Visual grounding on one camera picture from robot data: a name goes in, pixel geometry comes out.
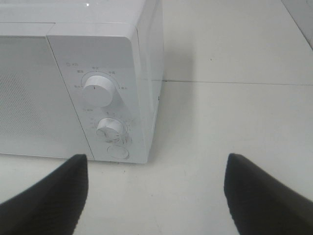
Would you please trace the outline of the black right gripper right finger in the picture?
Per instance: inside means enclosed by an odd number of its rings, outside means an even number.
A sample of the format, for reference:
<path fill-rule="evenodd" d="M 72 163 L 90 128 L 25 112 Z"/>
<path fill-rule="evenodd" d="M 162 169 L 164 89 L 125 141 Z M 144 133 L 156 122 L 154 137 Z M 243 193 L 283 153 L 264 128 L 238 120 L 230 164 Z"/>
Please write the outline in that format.
<path fill-rule="evenodd" d="M 224 194 L 241 235 L 311 235 L 313 203 L 243 155 L 228 156 Z"/>

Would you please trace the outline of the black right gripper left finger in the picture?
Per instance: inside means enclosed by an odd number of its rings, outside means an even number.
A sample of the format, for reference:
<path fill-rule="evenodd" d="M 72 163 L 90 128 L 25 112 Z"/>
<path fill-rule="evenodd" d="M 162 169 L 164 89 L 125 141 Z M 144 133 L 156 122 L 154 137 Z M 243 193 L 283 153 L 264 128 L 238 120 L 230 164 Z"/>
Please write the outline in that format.
<path fill-rule="evenodd" d="M 88 161 L 76 154 L 25 191 L 1 203 L 2 235 L 71 235 L 88 196 Z"/>

